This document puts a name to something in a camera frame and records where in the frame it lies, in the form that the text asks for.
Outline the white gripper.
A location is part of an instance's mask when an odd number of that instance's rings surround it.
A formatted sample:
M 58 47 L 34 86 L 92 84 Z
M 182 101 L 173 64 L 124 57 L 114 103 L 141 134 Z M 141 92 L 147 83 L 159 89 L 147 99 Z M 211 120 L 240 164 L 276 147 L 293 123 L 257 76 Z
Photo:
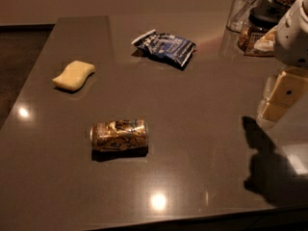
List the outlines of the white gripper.
M 296 0 L 280 19 L 274 55 L 284 64 L 308 66 L 308 0 Z M 282 71 L 268 78 L 263 97 L 271 104 L 291 108 L 307 91 L 306 76 Z

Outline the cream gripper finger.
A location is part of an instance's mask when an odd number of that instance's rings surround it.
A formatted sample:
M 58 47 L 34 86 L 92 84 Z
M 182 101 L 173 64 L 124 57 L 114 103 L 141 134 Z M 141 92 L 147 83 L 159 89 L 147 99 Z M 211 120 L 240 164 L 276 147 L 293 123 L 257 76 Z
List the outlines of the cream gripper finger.
M 288 109 L 283 106 L 271 104 L 267 100 L 262 100 L 257 109 L 257 123 L 261 128 L 269 129 L 273 127 L 287 111 Z

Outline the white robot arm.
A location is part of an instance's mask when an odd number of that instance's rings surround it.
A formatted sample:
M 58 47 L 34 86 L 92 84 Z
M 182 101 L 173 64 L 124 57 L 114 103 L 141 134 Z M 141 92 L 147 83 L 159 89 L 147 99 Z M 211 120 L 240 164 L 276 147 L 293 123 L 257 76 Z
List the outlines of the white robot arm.
M 254 48 L 263 53 L 272 51 L 285 65 L 266 81 L 257 110 L 257 121 L 270 128 L 308 92 L 308 0 L 296 0 Z

